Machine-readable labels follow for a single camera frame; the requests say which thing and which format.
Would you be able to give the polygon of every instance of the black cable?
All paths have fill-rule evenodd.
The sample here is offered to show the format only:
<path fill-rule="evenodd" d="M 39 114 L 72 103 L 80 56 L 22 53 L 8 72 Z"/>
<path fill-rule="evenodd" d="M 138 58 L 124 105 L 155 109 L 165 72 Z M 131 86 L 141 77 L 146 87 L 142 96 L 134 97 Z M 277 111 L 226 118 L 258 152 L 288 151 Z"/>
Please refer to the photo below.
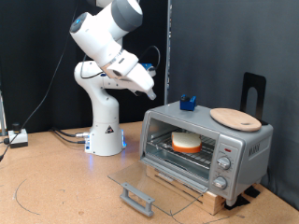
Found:
<path fill-rule="evenodd" d="M 52 130 L 54 133 L 56 133 L 59 137 L 61 137 L 62 139 L 64 139 L 66 142 L 69 142 L 69 143 L 74 143 L 74 144 L 85 144 L 85 141 L 77 141 L 77 142 L 73 142 L 73 141 L 70 141 L 66 138 L 63 138 L 61 135 L 59 135 L 55 130 Z"/>
<path fill-rule="evenodd" d="M 98 74 L 95 74 L 95 75 L 93 75 L 92 77 L 83 77 L 82 76 L 82 70 L 83 70 L 83 65 L 84 65 L 84 63 L 85 63 L 85 60 L 86 60 L 86 54 L 84 55 L 84 58 L 83 58 L 83 61 L 82 61 L 82 66 L 81 66 L 81 71 L 80 71 L 80 76 L 81 76 L 81 78 L 82 79 L 89 79 L 89 78 L 92 78 L 92 77 L 97 77 L 97 76 L 99 76 L 99 75 L 102 75 L 102 74 L 104 74 L 104 72 L 100 72 L 100 73 L 98 73 Z"/>
<path fill-rule="evenodd" d="M 73 18 L 72 18 L 72 23 L 73 23 L 73 20 L 75 18 L 75 15 L 76 15 L 76 12 L 77 12 L 77 9 L 78 9 L 78 1 L 77 1 L 77 6 L 75 8 L 75 11 L 74 11 L 74 15 L 73 15 Z M 55 72 L 54 72 L 54 75 L 52 77 L 52 80 L 50 81 L 50 84 L 49 84 L 49 87 L 48 87 L 48 90 L 46 92 L 46 95 L 44 96 L 43 100 L 40 102 L 40 104 L 37 106 L 37 108 L 34 110 L 34 112 L 31 113 L 31 115 L 28 117 L 28 119 L 23 123 L 23 125 L 21 126 L 21 130 L 25 127 L 25 125 L 27 124 L 28 120 L 34 115 L 34 113 L 38 110 L 39 107 L 41 107 L 41 105 L 44 103 L 44 101 L 46 100 L 48 94 L 49 94 L 49 91 L 50 91 L 50 87 L 52 86 L 52 83 L 53 83 L 53 80 L 56 76 L 56 73 L 57 73 L 57 70 L 59 68 L 59 65 L 64 57 L 64 53 L 65 53 L 65 50 L 66 50 L 66 46 L 67 46 L 67 42 L 68 42 L 68 37 L 69 37 L 69 33 L 67 34 L 67 37 L 66 37 L 66 41 L 65 41 L 65 45 L 64 45 L 64 51 L 63 51 L 63 54 L 62 56 L 60 57 L 60 60 L 56 66 L 56 69 L 55 69 Z M 0 161 L 4 158 L 4 156 L 6 155 L 7 153 L 7 150 L 8 148 L 10 147 L 11 143 L 16 139 L 16 137 L 20 134 L 21 132 L 17 133 L 13 139 L 11 139 L 11 142 L 8 144 L 6 150 L 4 151 L 4 153 L 0 156 Z"/>
<path fill-rule="evenodd" d="M 158 52 L 158 63 L 157 63 L 157 65 L 154 67 L 154 69 L 157 71 L 157 69 L 158 69 L 158 67 L 159 67 L 159 65 L 160 65 L 161 54 L 160 54 L 159 49 L 158 49 L 156 46 L 154 46 L 154 45 L 149 46 L 149 47 L 148 47 L 148 48 L 141 54 L 141 56 L 139 57 L 139 61 L 141 61 L 141 59 L 146 55 L 146 53 L 147 53 L 150 49 L 156 49 L 157 52 Z"/>
<path fill-rule="evenodd" d="M 67 136 L 67 137 L 76 137 L 75 134 L 72 134 L 72 133 L 64 133 L 63 131 L 61 131 L 61 130 L 55 128 L 55 127 L 52 127 L 52 128 L 50 129 L 50 131 L 56 131 L 56 132 L 61 133 L 61 134 L 65 135 L 65 136 Z"/>

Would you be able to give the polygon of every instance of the black wall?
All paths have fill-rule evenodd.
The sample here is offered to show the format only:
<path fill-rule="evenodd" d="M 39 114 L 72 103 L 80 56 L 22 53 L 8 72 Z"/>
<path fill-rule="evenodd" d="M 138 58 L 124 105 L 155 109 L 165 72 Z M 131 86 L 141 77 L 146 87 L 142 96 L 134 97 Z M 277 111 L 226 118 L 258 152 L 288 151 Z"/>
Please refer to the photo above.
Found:
<path fill-rule="evenodd" d="M 274 134 L 263 184 L 298 209 L 299 2 L 172 3 L 168 101 L 185 93 L 196 95 L 199 105 L 239 109 L 244 73 L 266 77 L 263 120 Z"/>
<path fill-rule="evenodd" d="M 77 3 L 76 17 L 101 10 L 85 0 L 1 1 L 0 75 L 9 129 L 12 122 L 23 123 L 43 99 L 63 53 Z M 149 45 L 160 49 L 161 65 L 154 78 L 157 98 L 151 101 L 128 90 L 108 91 L 120 103 L 120 122 L 143 120 L 148 109 L 164 103 L 167 1 L 142 0 L 140 5 L 143 25 L 124 38 L 123 46 L 137 57 Z M 68 129 L 92 125 L 91 100 L 74 79 L 74 68 L 83 56 L 69 36 L 49 96 L 26 125 L 27 132 L 42 132 L 51 126 Z M 150 51 L 141 63 L 155 65 L 157 55 Z"/>

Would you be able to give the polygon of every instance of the oven rack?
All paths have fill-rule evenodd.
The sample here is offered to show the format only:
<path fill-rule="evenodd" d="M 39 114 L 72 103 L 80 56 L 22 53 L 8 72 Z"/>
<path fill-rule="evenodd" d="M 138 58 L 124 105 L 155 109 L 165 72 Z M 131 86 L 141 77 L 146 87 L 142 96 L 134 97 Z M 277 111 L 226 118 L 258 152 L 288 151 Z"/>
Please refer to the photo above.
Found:
<path fill-rule="evenodd" d="M 167 137 L 164 139 L 156 138 L 154 140 L 149 141 L 148 144 L 156 147 L 157 149 L 165 150 L 168 153 L 171 153 L 173 155 L 182 158 L 183 160 L 190 161 L 192 163 L 195 163 L 196 165 L 199 165 L 209 170 L 216 141 L 214 139 L 204 137 L 204 136 L 201 136 L 201 140 L 202 140 L 202 149 L 200 152 L 197 153 L 183 153 L 183 152 L 175 151 L 172 148 L 171 137 Z"/>

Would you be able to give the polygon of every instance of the wooden cutting board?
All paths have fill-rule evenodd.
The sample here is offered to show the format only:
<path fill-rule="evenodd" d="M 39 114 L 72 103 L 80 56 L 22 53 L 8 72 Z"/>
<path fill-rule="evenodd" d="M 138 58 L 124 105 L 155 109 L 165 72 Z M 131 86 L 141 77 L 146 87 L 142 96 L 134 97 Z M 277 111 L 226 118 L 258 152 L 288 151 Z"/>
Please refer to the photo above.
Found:
<path fill-rule="evenodd" d="M 217 122 L 244 132 L 255 132 L 261 129 L 260 121 L 238 110 L 228 108 L 211 109 L 210 115 Z"/>

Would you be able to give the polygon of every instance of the oven glass door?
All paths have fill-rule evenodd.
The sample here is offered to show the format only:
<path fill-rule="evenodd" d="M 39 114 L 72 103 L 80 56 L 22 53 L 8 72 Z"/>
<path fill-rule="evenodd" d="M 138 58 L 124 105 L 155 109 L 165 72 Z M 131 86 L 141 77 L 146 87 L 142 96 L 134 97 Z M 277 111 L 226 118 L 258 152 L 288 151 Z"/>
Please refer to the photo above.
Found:
<path fill-rule="evenodd" d="M 173 216 L 182 211 L 202 196 L 201 192 L 195 190 L 192 190 L 192 192 L 189 192 L 188 194 L 183 191 L 171 190 L 171 182 L 174 180 L 171 179 L 170 176 L 155 173 L 155 169 L 145 165 L 141 161 L 138 161 L 115 174 L 109 175 L 108 177 L 120 185 L 126 182 L 149 195 L 155 200 L 153 205 L 167 213 L 169 216 Z M 145 202 L 136 195 L 129 193 L 129 196 L 142 206 L 146 206 Z"/>

